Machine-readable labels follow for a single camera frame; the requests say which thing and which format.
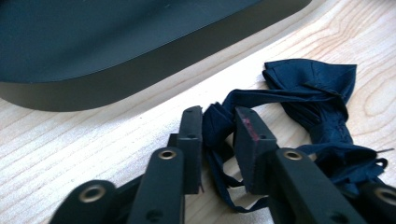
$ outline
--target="black plastic part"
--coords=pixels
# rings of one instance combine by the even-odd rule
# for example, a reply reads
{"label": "black plastic part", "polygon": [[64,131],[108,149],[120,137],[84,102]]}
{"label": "black plastic part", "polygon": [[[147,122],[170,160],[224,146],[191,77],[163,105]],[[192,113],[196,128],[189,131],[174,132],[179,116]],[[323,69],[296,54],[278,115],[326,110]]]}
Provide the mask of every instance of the black plastic part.
{"label": "black plastic part", "polygon": [[115,202],[113,203],[115,204],[114,209],[117,210],[117,214],[114,216],[111,223],[123,224],[126,222],[129,213],[133,209],[134,197],[136,196],[142,178],[143,176],[140,175],[132,181],[129,181],[117,188],[117,195],[115,197]]}
{"label": "black plastic part", "polygon": [[303,152],[281,148],[271,153],[269,162],[269,208],[275,223],[366,223]]}
{"label": "black plastic part", "polygon": [[279,148],[276,138],[256,111],[238,106],[235,112],[233,148],[245,187],[252,194],[268,194],[265,156]]}
{"label": "black plastic part", "polygon": [[115,186],[105,180],[92,180],[75,188],[52,217],[51,224],[113,223]]}
{"label": "black plastic part", "polygon": [[396,223],[396,188],[379,183],[365,184],[353,204],[369,223]]}
{"label": "black plastic part", "polygon": [[126,98],[310,0],[4,1],[0,97],[77,111]]}
{"label": "black plastic part", "polygon": [[176,147],[151,155],[126,223],[184,223],[183,157]]}
{"label": "black plastic part", "polygon": [[177,135],[177,148],[184,155],[184,194],[197,194],[201,187],[202,108],[194,106],[183,112]]}

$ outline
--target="wood grain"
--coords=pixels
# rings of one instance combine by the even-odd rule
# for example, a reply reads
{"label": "wood grain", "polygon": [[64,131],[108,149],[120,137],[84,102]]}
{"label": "wood grain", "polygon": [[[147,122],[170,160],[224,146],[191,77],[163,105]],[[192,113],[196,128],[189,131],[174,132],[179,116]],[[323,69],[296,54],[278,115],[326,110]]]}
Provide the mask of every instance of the wood grain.
{"label": "wood grain", "polygon": [[[317,8],[318,2],[292,23],[272,27],[271,34],[259,32],[113,105],[53,113],[0,100],[0,223],[47,223],[76,186],[91,179],[119,186],[141,175],[151,152],[177,133],[185,108],[205,110],[233,89],[266,89],[264,62],[357,64],[347,127],[357,145],[396,147],[396,2],[330,0]],[[282,147],[309,143],[279,105],[255,109]],[[396,151],[380,156],[389,160],[381,178],[396,186]],[[186,223],[272,223],[267,209],[242,215],[227,208],[204,167],[205,193],[187,197]],[[226,170],[239,175],[235,161]],[[245,206],[256,199],[242,189],[232,194]]]}

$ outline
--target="navy blue fabric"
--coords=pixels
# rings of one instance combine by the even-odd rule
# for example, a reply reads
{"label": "navy blue fabric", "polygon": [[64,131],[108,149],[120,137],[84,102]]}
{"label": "navy blue fabric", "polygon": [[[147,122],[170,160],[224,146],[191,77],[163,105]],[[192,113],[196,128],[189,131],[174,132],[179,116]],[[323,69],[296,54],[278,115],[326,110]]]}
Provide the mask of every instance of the navy blue fabric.
{"label": "navy blue fabric", "polygon": [[353,145],[346,126],[346,103],[353,92],[356,67],[305,59],[266,63],[262,74],[271,90],[234,90],[223,104],[215,103],[206,110],[203,119],[205,155],[219,194],[232,209],[246,213],[267,206],[267,198],[258,200],[250,209],[237,206],[227,190],[243,186],[243,182],[223,172],[223,155],[230,151],[225,151],[222,145],[235,130],[236,106],[251,108],[281,103],[285,112],[310,134],[313,144],[298,149],[306,154],[315,153],[317,166],[340,189],[358,194],[360,184],[381,182],[378,176],[384,171],[386,161],[378,160],[376,152],[370,148]]}

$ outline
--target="hole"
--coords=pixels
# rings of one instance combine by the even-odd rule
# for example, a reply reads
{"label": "hole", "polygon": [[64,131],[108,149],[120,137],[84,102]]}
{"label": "hole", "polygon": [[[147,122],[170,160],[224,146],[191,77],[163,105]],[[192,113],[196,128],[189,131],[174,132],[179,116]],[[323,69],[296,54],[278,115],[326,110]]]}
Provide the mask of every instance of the hole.
{"label": "hole", "polygon": [[79,200],[84,203],[93,203],[101,199],[106,193],[106,189],[101,185],[92,185],[85,188],[79,194]]}
{"label": "hole", "polygon": [[342,224],[349,223],[347,217],[339,212],[332,212],[330,213],[329,217],[335,223],[342,223]]}
{"label": "hole", "polygon": [[165,150],[162,151],[159,156],[163,160],[171,160],[176,156],[176,152],[173,150]]}
{"label": "hole", "polygon": [[188,138],[196,138],[196,135],[193,134],[193,133],[189,133],[189,134],[187,134],[187,137],[188,137]]}
{"label": "hole", "polygon": [[292,161],[299,161],[300,159],[303,158],[299,153],[290,150],[283,153],[283,155]]}
{"label": "hole", "polygon": [[385,203],[396,206],[396,192],[391,189],[377,188],[375,195]]}
{"label": "hole", "polygon": [[163,217],[163,212],[158,209],[150,210],[146,214],[146,220],[149,222],[159,222]]}

